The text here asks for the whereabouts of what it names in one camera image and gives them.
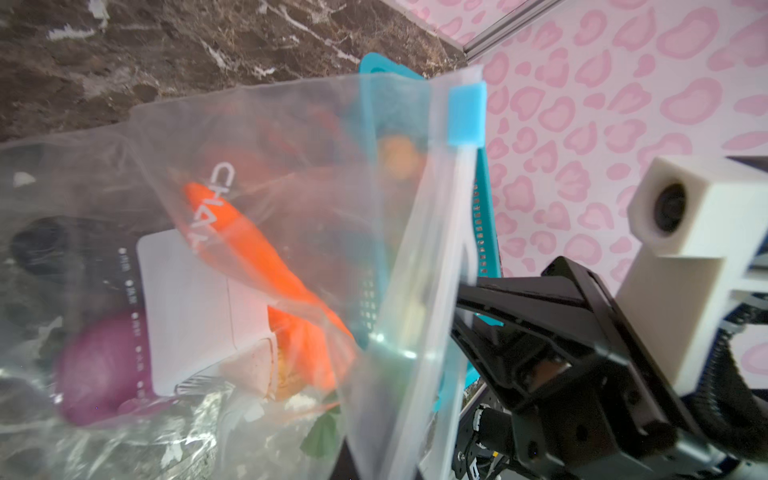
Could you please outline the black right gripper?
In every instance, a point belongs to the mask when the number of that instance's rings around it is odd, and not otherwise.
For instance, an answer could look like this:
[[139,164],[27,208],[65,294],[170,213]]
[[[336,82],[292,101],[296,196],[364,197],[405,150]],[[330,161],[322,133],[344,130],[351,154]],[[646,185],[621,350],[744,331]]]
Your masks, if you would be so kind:
[[574,261],[462,284],[450,335],[486,385],[459,420],[457,478],[725,479],[737,469],[600,278]]

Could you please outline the teal plastic basket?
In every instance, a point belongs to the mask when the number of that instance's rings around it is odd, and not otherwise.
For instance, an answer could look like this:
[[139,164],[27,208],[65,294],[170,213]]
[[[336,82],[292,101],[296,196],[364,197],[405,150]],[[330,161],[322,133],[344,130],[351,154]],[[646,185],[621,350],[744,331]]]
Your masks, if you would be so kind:
[[[377,133],[396,133],[397,126],[411,123],[408,114],[385,115],[377,113],[387,103],[379,102],[371,93],[372,86],[361,87],[360,98],[353,104],[353,115],[345,120],[345,127],[360,141],[368,152]],[[480,129],[486,125],[486,113],[480,107],[487,101],[487,85],[479,82],[466,87],[458,94],[449,95],[449,139],[467,140],[477,148],[476,171],[472,198],[472,228],[474,244],[478,254],[477,275],[499,277],[501,261],[493,218],[493,201],[488,172],[488,160],[484,148],[485,135]],[[358,343],[366,348],[375,339],[373,331],[380,301],[384,298],[391,268],[396,254],[390,253],[386,243],[372,239],[366,233],[347,233],[343,236],[344,246],[352,263],[360,267],[364,278],[358,282],[363,300],[360,312],[352,322],[353,333]]]

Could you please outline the toy carrot with leaves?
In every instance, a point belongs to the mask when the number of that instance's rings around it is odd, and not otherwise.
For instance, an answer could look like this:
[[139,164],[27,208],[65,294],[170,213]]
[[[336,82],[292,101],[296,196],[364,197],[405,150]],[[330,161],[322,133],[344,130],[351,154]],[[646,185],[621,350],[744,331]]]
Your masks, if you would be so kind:
[[277,369],[277,386],[270,396],[283,401],[307,386],[329,395],[328,409],[315,421],[300,449],[311,458],[330,457],[340,441],[336,388],[356,355],[352,333],[294,274],[253,222],[219,198],[212,186],[190,182],[184,193],[195,209],[195,219],[224,241],[252,283],[277,298],[276,306],[266,308],[269,329],[276,338],[272,366]]

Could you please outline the clear zip top bag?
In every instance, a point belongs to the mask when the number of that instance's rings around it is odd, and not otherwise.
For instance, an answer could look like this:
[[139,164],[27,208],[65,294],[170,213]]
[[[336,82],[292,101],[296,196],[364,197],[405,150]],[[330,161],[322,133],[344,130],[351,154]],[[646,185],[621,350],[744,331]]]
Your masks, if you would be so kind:
[[[449,95],[484,82],[470,67],[431,80],[370,73],[159,101],[126,121],[1,146],[1,475],[5,479],[417,479],[440,391],[457,408],[465,367],[453,347],[458,288],[474,283],[477,148],[449,139]],[[361,87],[408,114],[363,150],[345,127]],[[411,139],[422,173],[398,181],[377,143]],[[300,449],[329,397],[283,401],[272,366],[275,296],[195,219],[184,186],[212,186],[261,231],[342,320],[356,355],[338,382],[340,441]],[[364,278],[347,233],[386,243],[391,263],[363,348],[352,322]],[[148,416],[78,427],[57,408],[55,362],[88,325],[145,316],[154,391]]]

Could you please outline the purple toy onion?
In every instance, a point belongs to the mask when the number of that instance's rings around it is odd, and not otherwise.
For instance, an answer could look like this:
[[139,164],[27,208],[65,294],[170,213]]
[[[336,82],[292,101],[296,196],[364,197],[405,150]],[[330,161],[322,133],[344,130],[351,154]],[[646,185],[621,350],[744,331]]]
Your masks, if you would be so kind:
[[124,312],[85,327],[54,368],[57,408],[78,427],[152,415],[173,403],[154,391],[145,316]]

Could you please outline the orange toy pumpkin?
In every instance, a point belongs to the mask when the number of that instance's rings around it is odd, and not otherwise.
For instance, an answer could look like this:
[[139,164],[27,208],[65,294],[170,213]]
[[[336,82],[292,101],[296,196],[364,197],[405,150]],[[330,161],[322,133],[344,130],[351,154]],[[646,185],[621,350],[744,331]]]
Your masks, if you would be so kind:
[[383,169],[395,180],[413,180],[422,173],[423,155],[407,136],[383,137],[377,143],[377,153]]

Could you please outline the aluminium frame corner post right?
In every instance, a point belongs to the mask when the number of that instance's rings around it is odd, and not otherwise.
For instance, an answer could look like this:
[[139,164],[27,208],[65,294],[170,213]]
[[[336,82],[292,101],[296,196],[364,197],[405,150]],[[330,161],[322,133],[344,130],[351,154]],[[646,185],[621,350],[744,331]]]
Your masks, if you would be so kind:
[[480,58],[483,54],[499,46],[508,37],[530,26],[562,3],[563,0],[525,1],[468,42],[463,47],[466,60],[474,61]]

